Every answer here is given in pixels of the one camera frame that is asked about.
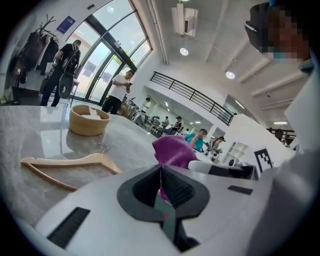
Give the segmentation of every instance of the teal shirt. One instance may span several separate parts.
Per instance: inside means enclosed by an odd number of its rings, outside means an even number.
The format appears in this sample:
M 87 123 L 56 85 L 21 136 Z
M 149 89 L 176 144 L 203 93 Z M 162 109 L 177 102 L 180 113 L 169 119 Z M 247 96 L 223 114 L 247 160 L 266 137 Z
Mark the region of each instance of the teal shirt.
M 196 136 L 195 133 L 191 133 L 189 135 L 186 135 L 185 138 L 186 138 L 186 142 L 188 144 L 191 143 L 192 139 L 194 138 L 194 136 Z M 201 149 L 202 149 L 202 146 L 204 145 L 204 141 L 202 139 L 197 139 L 195 141 L 195 150 L 201 152 Z

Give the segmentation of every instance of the black railing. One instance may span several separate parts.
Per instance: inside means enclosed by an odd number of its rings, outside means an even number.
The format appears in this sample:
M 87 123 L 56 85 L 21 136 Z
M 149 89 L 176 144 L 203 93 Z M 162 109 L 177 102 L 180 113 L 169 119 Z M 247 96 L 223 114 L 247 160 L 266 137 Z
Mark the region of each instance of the black railing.
M 272 133 L 282 144 L 289 148 L 291 142 L 296 138 L 296 133 L 294 130 L 283 130 L 283 129 L 267 129 Z
M 230 125 L 230 122 L 233 118 L 233 114 L 231 114 L 228 110 L 220 106 L 218 103 L 216 103 L 214 100 L 210 99 L 200 91 L 197 91 L 183 82 L 179 82 L 169 76 L 166 76 L 158 72 L 154 72 L 150 81 L 164 86 L 169 90 L 172 90 L 177 94 L 180 94 L 183 97 L 186 97 L 190 101 L 194 102 L 195 104 L 199 105 L 200 107 L 215 115 L 227 126 Z

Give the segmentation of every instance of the black pants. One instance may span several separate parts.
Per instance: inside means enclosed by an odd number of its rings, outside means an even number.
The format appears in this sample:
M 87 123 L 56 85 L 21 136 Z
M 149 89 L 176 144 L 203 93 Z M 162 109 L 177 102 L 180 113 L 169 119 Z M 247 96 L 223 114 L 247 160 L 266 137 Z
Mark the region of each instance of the black pants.
M 44 89 L 44 93 L 42 96 L 41 100 L 41 106 L 46 106 L 48 104 L 50 95 L 52 91 L 55 89 L 55 94 L 54 94 L 54 99 L 51 104 L 51 107 L 56 107 L 57 104 L 59 103 L 60 100 L 60 95 L 59 95 L 59 82 L 60 82 L 60 77 L 64 73 L 62 68 L 55 68 L 54 71 L 52 72 L 51 76 L 49 77 L 49 80 L 46 84 L 46 87 Z
M 102 106 L 102 111 L 108 113 L 112 108 L 111 114 L 116 115 L 118 110 L 121 108 L 122 101 L 116 97 L 109 96 Z

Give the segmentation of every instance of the ceiling beam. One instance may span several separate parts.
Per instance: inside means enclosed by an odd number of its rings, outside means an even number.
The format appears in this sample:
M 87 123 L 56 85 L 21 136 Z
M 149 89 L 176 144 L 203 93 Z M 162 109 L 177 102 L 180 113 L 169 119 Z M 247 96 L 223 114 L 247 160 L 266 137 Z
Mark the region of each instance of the ceiling beam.
M 293 98 L 290 98 L 290 99 L 275 101 L 275 102 L 260 106 L 260 109 L 271 110 L 271 109 L 281 108 L 281 107 L 290 105 L 293 100 L 294 100 Z
M 268 63 L 271 62 L 271 59 L 269 58 L 263 58 L 260 60 L 257 64 L 255 64 L 250 70 L 245 73 L 243 76 L 239 78 L 239 82 L 243 83 L 245 80 L 247 80 L 250 76 L 253 76 L 256 72 L 261 70 L 263 67 L 265 67 Z
M 209 56 L 210 56 L 210 53 L 212 51 L 212 48 L 216 42 L 216 39 L 218 37 L 218 34 L 220 33 L 220 30 L 221 30 L 221 27 L 222 27 L 222 24 L 225 20 L 225 17 L 226 17 L 226 12 L 227 12 L 227 9 L 228 9 L 228 4 L 229 4 L 229 0 L 223 0 L 222 1 L 222 7 L 221 7 L 221 11 L 220 11 L 220 15 L 219 15 L 219 19 L 218 19 L 218 22 L 217 22 L 217 25 L 215 27 L 215 30 L 214 30 L 214 33 L 213 33 L 213 36 L 212 36 L 212 39 L 211 39 L 211 43 L 207 49 L 207 52 L 206 52 L 206 55 L 205 55 L 205 59 L 204 59 L 204 62 L 207 62 L 208 59 L 209 59 Z
M 286 85 L 288 83 L 291 83 L 291 82 L 293 82 L 295 80 L 298 80 L 300 78 L 303 78 L 305 76 L 306 75 L 304 73 L 302 73 L 301 71 L 297 71 L 295 73 L 292 73 L 292 74 L 290 74 L 290 75 L 288 75 L 288 76 L 286 76 L 286 77 L 284 77 L 282 79 L 279 79 L 279 80 L 267 85 L 266 87 L 264 87 L 262 89 L 258 89 L 258 90 L 253 91 L 251 93 L 251 96 L 252 97 L 256 97 L 258 95 L 264 94 L 266 92 L 269 92 L 271 90 L 274 90 L 276 88 L 284 86 L 284 85 Z
M 228 71 L 228 68 L 231 66 L 231 64 L 237 60 L 237 57 L 243 52 L 243 50 L 246 48 L 246 46 L 249 44 L 249 37 L 246 36 L 242 43 L 239 45 L 239 47 L 232 53 L 231 58 L 225 63 L 222 70 L 224 72 Z

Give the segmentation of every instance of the wooden hanger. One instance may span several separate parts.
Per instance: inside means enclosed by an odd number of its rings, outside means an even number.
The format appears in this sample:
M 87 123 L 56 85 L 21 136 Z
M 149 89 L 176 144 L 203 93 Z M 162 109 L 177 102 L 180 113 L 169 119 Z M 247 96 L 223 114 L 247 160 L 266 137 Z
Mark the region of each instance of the wooden hanger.
M 44 158 L 33 158 L 33 157 L 26 157 L 22 159 L 21 164 L 28 167 L 34 174 L 40 176 L 45 181 L 56 185 L 62 189 L 69 190 L 69 191 L 76 191 L 78 188 L 65 184 L 61 181 L 58 181 L 49 175 L 45 174 L 37 167 L 80 167 L 80 166 L 94 166 L 94 165 L 101 165 L 107 170 L 109 170 L 112 174 L 120 174 L 123 171 L 120 170 L 113 160 L 105 154 L 101 153 L 93 153 L 87 155 L 83 158 L 79 159 L 44 159 Z

